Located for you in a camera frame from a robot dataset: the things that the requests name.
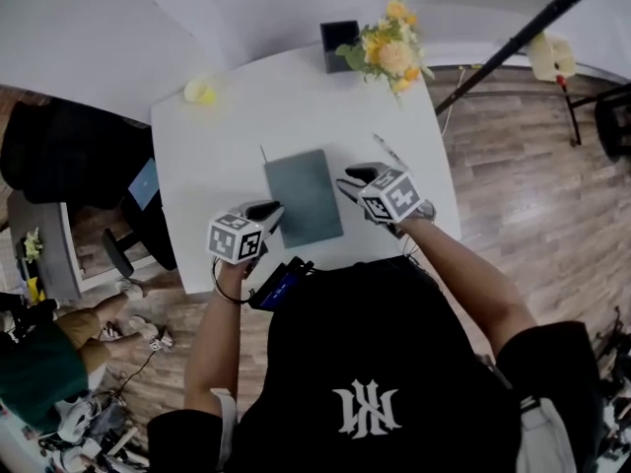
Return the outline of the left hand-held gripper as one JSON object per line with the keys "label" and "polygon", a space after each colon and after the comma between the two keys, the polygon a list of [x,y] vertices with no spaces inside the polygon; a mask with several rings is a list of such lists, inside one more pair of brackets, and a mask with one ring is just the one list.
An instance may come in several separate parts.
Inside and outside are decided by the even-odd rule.
{"label": "left hand-held gripper", "polygon": [[250,201],[220,212],[209,223],[207,250],[224,262],[244,263],[248,276],[284,213],[285,207],[276,200]]}

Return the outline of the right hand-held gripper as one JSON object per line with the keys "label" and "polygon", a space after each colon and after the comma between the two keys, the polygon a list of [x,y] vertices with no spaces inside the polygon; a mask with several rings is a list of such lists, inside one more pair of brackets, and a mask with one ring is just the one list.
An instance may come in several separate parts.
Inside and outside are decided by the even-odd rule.
{"label": "right hand-held gripper", "polygon": [[403,231],[397,224],[417,212],[423,203],[411,172],[405,167],[381,162],[353,165],[345,172],[364,185],[337,178],[338,190],[362,207],[371,221],[385,227],[396,238],[402,238]]}

